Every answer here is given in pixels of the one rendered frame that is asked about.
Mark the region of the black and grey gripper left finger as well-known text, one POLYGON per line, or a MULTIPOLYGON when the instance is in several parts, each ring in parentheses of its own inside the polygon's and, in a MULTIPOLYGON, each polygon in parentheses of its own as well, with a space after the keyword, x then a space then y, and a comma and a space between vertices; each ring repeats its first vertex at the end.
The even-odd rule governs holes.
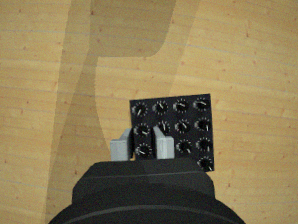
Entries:
POLYGON ((110 141, 111 161, 129 161, 134 155, 134 128, 126 128, 119 139, 110 141))

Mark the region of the black knob box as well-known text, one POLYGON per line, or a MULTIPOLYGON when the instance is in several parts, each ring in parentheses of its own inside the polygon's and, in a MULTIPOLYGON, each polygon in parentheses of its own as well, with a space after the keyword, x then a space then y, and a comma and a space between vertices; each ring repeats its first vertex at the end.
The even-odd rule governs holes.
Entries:
POLYGON ((134 128, 135 160, 156 159, 151 148, 150 127, 158 127, 164 136, 174 138, 175 158, 189 157, 205 172, 214 171, 210 94, 136 99, 129 102, 134 128))

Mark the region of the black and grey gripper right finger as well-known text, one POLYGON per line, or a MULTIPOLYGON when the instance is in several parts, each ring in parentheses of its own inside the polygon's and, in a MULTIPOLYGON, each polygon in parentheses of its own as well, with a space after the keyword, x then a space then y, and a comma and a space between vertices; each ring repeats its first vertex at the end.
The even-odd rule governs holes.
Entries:
POLYGON ((151 127, 151 148, 156 159, 174 158, 174 139, 165 137, 158 127, 151 127))

